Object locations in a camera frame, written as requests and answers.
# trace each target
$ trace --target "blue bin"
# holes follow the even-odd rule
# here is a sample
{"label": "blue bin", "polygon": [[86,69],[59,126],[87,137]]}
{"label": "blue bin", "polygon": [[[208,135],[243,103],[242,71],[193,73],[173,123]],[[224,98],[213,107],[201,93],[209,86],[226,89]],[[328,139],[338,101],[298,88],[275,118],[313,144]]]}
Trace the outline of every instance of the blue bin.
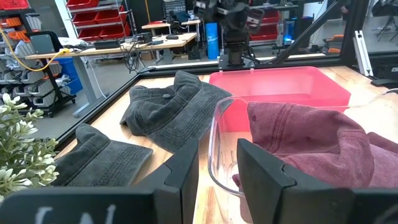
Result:
{"label": "blue bin", "polygon": [[217,59],[220,55],[218,50],[218,33],[217,33],[217,23],[207,23],[206,24],[206,36],[207,36],[207,55],[210,60]]}
{"label": "blue bin", "polygon": [[62,66],[62,74],[69,76],[71,82],[67,84],[70,88],[70,94],[74,95],[83,89],[72,58],[56,58],[56,61]]}

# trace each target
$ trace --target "maroon cloth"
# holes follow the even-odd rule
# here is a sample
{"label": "maroon cloth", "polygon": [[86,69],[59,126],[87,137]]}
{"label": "maroon cloth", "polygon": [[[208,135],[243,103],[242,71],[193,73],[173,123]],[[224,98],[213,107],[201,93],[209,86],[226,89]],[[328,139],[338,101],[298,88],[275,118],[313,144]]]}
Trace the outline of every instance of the maroon cloth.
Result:
{"label": "maroon cloth", "polygon": [[[398,187],[398,144],[366,134],[339,111],[250,103],[248,116],[254,144],[319,180],[336,187]],[[239,177],[233,180],[241,190]]]}

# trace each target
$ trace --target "gray floor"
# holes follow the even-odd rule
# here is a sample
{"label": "gray floor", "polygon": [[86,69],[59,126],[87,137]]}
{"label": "gray floor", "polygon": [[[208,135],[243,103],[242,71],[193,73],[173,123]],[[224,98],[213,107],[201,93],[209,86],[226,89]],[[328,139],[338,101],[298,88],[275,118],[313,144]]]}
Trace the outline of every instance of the gray floor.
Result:
{"label": "gray floor", "polygon": [[[398,50],[398,37],[390,41],[391,37],[395,34],[395,29],[386,32],[381,36],[381,39],[376,37],[378,30],[373,30],[379,26],[383,26],[387,21],[387,17],[370,17],[365,21],[363,28],[366,45],[369,52],[377,51],[391,51]],[[311,38],[311,43],[322,44],[324,38],[332,37],[336,34],[342,34],[344,32],[345,22],[341,20],[327,21]],[[272,50],[268,47],[256,47],[254,49],[257,57],[266,57],[272,55]],[[201,61],[208,61],[207,58],[203,58]],[[177,57],[174,59],[174,63],[187,63],[194,62],[188,61],[187,56]],[[151,61],[146,62],[146,65],[152,65]],[[93,67],[98,79],[98,83],[104,93],[112,93],[119,89],[128,80],[132,79],[134,74],[129,74],[128,70],[124,66],[124,62],[113,61],[113,62],[100,62],[98,64],[93,63]],[[88,70],[90,80],[95,87],[95,92],[100,96],[100,91],[96,86],[93,72],[89,68]],[[87,102],[83,91],[77,94],[76,104],[69,103],[65,105],[65,108],[55,114],[53,118],[45,117],[39,120],[35,125],[39,131],[32,135],[35,138],[58,138],[67,130],[69,130],[76,122],[77,118],[72,116],[72,113],[78,108],[83,106]]]}

